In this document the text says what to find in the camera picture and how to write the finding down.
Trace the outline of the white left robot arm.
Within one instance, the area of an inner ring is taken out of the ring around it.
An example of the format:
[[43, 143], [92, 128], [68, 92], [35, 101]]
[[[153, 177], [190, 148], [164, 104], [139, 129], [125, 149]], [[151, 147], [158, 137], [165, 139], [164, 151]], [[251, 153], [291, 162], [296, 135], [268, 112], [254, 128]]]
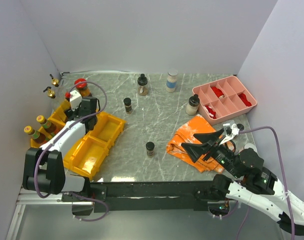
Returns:
[[99, 100], [84, 97], [65, 126], [47, 143], [39, 148], [30, 148], [25, 154], [22, 186], [38, 194], [59, 194], [68, 190], [63, 159], [70, 149], [89, 131], [94, 130]]

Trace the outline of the red-lid sauce jar back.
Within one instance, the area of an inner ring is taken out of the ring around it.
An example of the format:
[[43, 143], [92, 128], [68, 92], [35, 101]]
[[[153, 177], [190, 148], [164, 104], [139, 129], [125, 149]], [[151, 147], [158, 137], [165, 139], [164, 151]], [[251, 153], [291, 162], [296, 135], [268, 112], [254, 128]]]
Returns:
[[82, 95], [82, 97], [91, 97], [92, 96], [90, 89], [88, 88], [86, 79], [79, 78], [74, 82], [74, 84], [76, 85], [76, 89]]

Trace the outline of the red sock right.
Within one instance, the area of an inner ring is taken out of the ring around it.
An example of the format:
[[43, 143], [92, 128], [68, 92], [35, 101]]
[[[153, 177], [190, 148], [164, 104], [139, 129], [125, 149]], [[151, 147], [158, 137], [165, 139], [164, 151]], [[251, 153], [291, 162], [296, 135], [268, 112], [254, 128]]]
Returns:
[[246, 107], [252, 106], [252, 103], [248, 101], [247, 96], [244, 93], [240, 93], [238, 96]]

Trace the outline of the black-lid jar white powder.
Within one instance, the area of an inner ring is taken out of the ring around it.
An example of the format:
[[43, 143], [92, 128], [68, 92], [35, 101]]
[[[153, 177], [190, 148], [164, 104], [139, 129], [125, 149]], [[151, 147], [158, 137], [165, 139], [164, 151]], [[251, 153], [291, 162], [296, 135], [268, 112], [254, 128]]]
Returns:
[[199, 96], [197, 94], [191, 96], [186, 106], [186, 114], [190, 116], [194, 116], [197, 113], [199, 104], [200, 104]]

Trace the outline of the white-lid jar right edge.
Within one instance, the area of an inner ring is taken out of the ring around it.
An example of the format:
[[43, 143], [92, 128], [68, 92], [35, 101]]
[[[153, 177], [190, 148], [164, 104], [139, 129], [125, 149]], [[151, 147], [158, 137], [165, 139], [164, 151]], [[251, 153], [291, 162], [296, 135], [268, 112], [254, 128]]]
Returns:
[[256, 148], [256, 145], [253, 144], [253, 143], [246, 143], [243, 147], [243, 149], [252, 149], [253, 151], [255, 151], [256, 153], [258, 152], [257, 151], [257, 148]]

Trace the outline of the spice shaker near right edge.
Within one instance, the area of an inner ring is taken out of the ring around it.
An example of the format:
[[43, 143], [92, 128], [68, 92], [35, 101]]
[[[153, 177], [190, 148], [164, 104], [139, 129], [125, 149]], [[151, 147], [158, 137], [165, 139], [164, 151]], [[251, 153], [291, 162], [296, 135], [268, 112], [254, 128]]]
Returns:
[[238, 123], [237, 124], [237, 127], [238, 127], [238, 129], [240, 130], [240, 131], [243, 131], [244, 130], [244, 125], [243, 124], [241, 124], [241, 123]]

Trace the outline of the black-cap spice shaker front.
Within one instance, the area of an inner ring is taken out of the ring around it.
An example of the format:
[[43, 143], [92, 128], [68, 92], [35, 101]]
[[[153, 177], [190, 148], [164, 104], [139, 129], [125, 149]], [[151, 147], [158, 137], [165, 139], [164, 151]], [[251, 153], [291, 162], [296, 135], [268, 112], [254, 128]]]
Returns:
[[152, 157], [154, 155], [155, 144], [150, 141], [150, 142], [147, 142], [145, 146], [146, 146], [147, 156]]

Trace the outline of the black-lid jar brown powder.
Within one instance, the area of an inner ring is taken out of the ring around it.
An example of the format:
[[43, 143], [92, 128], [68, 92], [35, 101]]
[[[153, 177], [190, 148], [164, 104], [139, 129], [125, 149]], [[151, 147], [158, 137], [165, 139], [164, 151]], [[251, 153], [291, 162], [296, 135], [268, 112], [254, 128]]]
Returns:
[[138, 84], [138, 94], [141, 96], [145, 96], [148, 94], [148, 78], [145, 76], [144, 73], [141, 73], [137, 79]]

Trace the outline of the yellow compartment bin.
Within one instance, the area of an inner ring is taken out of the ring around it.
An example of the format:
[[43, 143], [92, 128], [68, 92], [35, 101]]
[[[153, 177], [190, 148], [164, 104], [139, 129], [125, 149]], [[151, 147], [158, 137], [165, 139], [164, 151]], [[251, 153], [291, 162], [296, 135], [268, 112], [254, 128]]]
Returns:
[[123, 132], [125, 123], [125, 120], [104, 111], [98, 114], [94, 130], [78, 139], [63, 158], [64, 167], [93, 180], [117, 137]]

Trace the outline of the pink compartment tray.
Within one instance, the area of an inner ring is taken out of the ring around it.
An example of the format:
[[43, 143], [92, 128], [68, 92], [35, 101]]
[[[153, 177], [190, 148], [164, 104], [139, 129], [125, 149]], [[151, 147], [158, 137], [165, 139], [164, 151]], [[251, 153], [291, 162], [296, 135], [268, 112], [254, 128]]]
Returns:
[[[218, 99], [211, 87], [221, 89], [225, 97]], [[246, 114], [257, 105], [256, 99], [234, 75], [196, 86], [192, 89], [192, 92], [199, 96], [200, 105], [198, 111], [200, 115], [211, 125]], [[251, 107], [244, 105], [238, 96], [240, 93], [244, 93], [247, 96], [248, 101], [252, 103]], [[205, 110], [206, 105], [209, 105], [216, 112], [216, 119], [209, 117]]]

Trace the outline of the black-cap spice shaker back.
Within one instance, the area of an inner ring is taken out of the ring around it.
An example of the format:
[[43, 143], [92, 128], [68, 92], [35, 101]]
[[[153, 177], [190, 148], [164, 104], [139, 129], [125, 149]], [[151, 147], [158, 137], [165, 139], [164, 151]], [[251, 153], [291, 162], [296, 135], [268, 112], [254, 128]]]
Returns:
[[124, 100], [124, 106], [125, 106], [125, 111], [127, 114], [131, 114], [133, 112], [132, 109], [132, 104], [131, 104], [131, 99], [129, 97], [126, 97]]

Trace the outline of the green-label sauce bottle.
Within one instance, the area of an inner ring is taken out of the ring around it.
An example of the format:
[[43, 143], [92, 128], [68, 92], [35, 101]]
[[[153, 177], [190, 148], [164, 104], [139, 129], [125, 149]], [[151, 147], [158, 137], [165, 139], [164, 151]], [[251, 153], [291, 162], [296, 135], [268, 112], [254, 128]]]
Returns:
[[49, 141], [49, 139], [43, 133], [35, 130], [30, 125], [24, 128], [24, 132], [30, 136], [30, 138], [37, 144], [44, 144]]
[[59, 129], [57, 128], [57, 126], [54, 123], [52, 123], [50, 120], [48, 120], [47, 118], [45, 118], [43, 115], [37, 116], [36, 117], [36, 121], [51, 136], [55, 136], [59, 132]]

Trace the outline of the red sock in tray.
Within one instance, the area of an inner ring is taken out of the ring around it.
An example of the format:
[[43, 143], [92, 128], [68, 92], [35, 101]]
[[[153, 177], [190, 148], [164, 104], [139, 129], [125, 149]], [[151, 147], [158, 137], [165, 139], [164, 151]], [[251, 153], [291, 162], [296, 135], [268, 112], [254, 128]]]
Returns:
[[205, 106], [205, 110], [210, 118], [216, 119], [216, 112], [209, 105]]

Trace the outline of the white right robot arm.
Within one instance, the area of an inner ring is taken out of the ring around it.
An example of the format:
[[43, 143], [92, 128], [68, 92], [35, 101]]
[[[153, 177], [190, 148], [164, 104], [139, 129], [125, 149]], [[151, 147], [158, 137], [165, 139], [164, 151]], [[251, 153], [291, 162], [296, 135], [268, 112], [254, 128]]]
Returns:
[[264, 160], [253, 149], [235, 154], [225, 146], [240, 133], [239, 129], [196, 133], [199, 144], [181, 144], [192, 162], [213, 158], [233, 176], [215, 175], [201, 194], [206, 200], [239, 201], [263, 212], [292, 236], [304, 236], [304, 201], [288, 190], [284, 180], [264, 167]]

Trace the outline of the tall oil bottle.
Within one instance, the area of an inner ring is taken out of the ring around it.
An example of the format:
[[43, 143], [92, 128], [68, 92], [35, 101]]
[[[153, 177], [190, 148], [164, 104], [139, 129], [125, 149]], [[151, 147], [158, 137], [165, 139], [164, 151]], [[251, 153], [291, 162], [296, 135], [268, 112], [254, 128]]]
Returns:
[[54, 77], [52, 74], [49, 75], [51, 78], [51, 86], [47, 89], [47, 95], [54, 99], [65, 94], [65, 88], [63, 87], [63, 80]]
[[47, 86], [43, 92], [50, 98], [52, 109], [56, 110], [64, 102], [66, 88]]

